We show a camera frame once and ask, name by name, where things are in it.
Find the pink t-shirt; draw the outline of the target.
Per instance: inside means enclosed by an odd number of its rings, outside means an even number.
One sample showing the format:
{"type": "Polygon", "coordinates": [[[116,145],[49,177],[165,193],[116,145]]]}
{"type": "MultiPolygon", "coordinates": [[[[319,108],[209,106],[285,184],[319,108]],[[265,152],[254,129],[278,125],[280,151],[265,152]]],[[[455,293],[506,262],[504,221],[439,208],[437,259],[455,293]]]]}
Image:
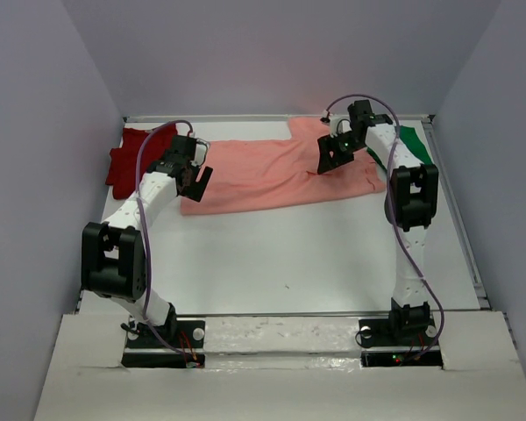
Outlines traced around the pink t-shirt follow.
{"type": "Polygon", "coordinates": [[[288,120],[290,139],[219,140],[206,165],[213,168],[198,203],[181,200],[183,216],[216,215],[322,203],[381,193],[376,162],[365,150],[354,161],[317,173],[317,140],[329,129],[317,118],[288,120]]]}

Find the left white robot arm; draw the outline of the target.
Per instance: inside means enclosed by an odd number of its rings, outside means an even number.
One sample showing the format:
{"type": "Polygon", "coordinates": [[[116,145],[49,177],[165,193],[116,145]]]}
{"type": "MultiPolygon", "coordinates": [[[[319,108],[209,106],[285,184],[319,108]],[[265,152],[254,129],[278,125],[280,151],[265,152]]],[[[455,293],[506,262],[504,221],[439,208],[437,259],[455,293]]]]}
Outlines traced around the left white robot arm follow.
{"type": "Polygon", "coordinates": [[[175,307],[153,290],[151,223],[176,198],[200,202],[212,176],[206,167],[210,144],[175,135],[168,149],[137,173],[135,191],[100,223],[82,231],[84,290],[123,307],[134,319],[131,334],[156,346],[171,344],[178,331],[175,307]]]}

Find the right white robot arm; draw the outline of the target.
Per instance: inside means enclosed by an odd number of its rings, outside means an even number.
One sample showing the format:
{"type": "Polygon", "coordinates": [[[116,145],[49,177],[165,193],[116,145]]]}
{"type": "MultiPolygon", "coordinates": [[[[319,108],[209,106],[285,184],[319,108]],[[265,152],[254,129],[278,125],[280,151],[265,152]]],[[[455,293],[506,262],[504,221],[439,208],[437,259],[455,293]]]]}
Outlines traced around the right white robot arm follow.
{"type": "Polygon", "coordinates": [[[438,304],[426,280],[423,257],[426,232],[437,213],[439,171],[421,161],[403,142],[402,127],[392,109],[373,111],[373,97],[350,96],[347,118],[336,118],[327,107],[320,118],[330,129],[318,139],[318,174],[353,162],[369,149],[386,170],[385,215],[396,241],[395,286],[384,318],[360,321],[357,343],[364,348],[406,346],[426,337],[434,321],[431,305],[438,304]],[[342,124],[348,122],[348,131],[342,124]]]}

